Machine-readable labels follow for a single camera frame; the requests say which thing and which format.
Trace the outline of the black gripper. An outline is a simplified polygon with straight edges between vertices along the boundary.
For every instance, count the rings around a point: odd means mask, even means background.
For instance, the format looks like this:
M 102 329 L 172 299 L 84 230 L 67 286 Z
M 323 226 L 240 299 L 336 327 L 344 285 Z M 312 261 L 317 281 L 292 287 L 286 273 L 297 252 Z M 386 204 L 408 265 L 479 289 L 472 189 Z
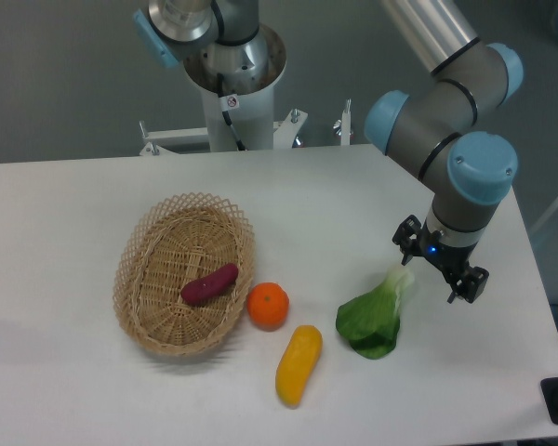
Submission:
M 449 304 L 456 299 L 472 304 L 485 289 L 488 270 L 468 266 L 475 244 L 460 247 L 446 244 L 440 232 L 429 232 L 427 225 L 421 226 L 414 215 L 408 216 L 400 223 L 393 234 L 392 242 L 399 247 L 402 254 L 402 266 L 419 256 L 444 275 L 451 288 L 447 299 Z

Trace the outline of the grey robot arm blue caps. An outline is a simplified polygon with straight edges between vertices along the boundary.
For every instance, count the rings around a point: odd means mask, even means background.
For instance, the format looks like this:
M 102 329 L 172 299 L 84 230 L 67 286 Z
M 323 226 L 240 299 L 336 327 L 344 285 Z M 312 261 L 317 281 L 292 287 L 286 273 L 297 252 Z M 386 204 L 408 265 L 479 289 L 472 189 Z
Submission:
M 474 130 L 479 117 L 519 88 L 524 68 L 502 44 L 485 45 L 451 1 L 387 1 L 384 9 L 434 79 L 412 99 L 393 90 L 370 109 L 367 140 L 430 189 L 424 220 L 405 219 L 393 235 L 404 260 L 422 257 L 473 302 L 486 269 L 470 255 L 517 171 L 504 138 Z M 148 1 L 133 16 L 145 47 L 167 68 L 182 66 L 202 93 L 212 151 L 279 149 L 273 87 L 285 70 L 278 35 L 255 1 Z

